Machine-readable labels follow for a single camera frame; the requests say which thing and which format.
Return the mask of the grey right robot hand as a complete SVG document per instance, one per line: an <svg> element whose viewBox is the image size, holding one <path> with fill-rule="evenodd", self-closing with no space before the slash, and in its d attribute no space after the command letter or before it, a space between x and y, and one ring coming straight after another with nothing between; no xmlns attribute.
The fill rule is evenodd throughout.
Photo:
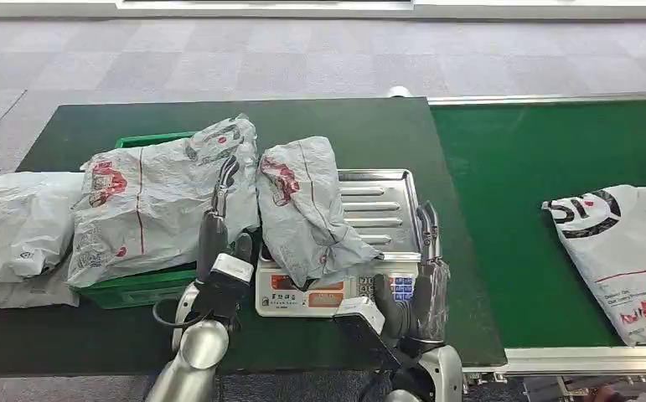
<svg viewBox="0 0 646 402"><path fill-rule="evenodd" d="M450 269L442 259L440 221L429 201L416 208L416 216L421 222L421 261L411 298L395 300L389 277L377 274L373 278L375 305L385 318L381 337L390 347L402 338L419 343L445 342Z"/></svg>

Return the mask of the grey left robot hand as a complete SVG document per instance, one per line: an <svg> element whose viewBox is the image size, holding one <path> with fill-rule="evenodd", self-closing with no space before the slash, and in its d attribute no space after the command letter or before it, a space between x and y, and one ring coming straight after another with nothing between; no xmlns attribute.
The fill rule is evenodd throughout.
<svg viewBox="0 0 646 402"><path fill-rule="evenodd" d="M220 253L230 250L231 240L225 226L227 193L234 185L234 174L240 164L234 155L229 156L222 164L214 186L211 207L204 212L199 229L199 248L196 262L194 284L201 290L204 287L214 262Z"/></svg>

